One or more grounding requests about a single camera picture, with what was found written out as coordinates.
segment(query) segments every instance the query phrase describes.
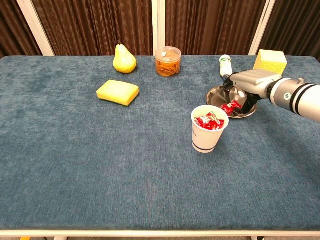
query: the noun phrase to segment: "pear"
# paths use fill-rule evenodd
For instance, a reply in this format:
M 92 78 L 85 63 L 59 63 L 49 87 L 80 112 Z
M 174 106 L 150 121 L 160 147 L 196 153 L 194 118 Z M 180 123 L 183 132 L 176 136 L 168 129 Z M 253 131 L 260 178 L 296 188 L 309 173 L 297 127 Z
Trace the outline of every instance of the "pear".
M 123 44 L 119 43 L 115 47 L 113 66 L 118 72 L 129 74 L 135 70 L 137 60 Z

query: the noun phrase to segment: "curtain fold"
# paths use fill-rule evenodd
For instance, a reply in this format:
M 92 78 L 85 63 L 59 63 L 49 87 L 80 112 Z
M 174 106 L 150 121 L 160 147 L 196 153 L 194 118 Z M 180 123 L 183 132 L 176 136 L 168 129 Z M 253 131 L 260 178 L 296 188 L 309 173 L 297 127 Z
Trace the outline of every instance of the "curtain fold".
M 151 0 L 32 0 L 56 55 L 153 54 Z
M 320 0 L 277 0 L 259 49 L 320 62 Z
M 15 0 L 1 0 L 0 36 L 0 58 L 12 55 L 42 55 Z
M 184 55 L 247 55 L 266 0 L 166 0 L 165 44 Z

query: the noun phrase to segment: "paper cup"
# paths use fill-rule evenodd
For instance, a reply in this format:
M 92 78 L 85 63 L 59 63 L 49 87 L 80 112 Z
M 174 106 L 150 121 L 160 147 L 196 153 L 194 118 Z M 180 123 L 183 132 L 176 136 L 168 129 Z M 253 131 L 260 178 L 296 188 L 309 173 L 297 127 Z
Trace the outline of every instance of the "paper cup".
M 209 112 L 214 112 L 218 119 L 224 120 L 223 128 L 217 130 L 207 130 L 195 123 L 195 118 L 207 115 Z M 200 153 L 212 152 L 223 131 L 229 124 L 229 117 L 222 109 L 212 105 L 202 105 L 195 108 L 191 113 L 192 120 L 192 146 Z

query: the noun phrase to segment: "yellow sponge block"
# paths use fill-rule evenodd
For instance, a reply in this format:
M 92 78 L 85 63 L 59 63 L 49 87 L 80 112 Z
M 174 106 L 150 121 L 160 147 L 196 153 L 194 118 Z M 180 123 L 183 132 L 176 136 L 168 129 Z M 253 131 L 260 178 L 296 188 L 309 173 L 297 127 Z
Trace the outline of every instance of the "yellow sponge block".
M 281 74 L 287 66 L 287 59 L 283 51 L 260 50 L 253 69 L 264 69 Z
M 136 96 L 138 96 L 138 94 L 138 86 L 116 80 L 108 80 L 96 91 L 96 95 L 99 99 L 107 100 L 124 106 L 129 106 Z

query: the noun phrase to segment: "white bottle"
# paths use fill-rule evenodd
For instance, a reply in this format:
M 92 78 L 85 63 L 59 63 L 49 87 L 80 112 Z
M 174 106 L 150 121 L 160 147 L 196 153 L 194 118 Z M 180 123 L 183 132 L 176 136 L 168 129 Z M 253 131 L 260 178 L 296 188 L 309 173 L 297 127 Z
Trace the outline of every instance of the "white bottle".
M 229 55 L 222 55 L 219 59 L 220 63 L 220 76 L 228 78 L 233 73 L 231 66 L 231 58 Z

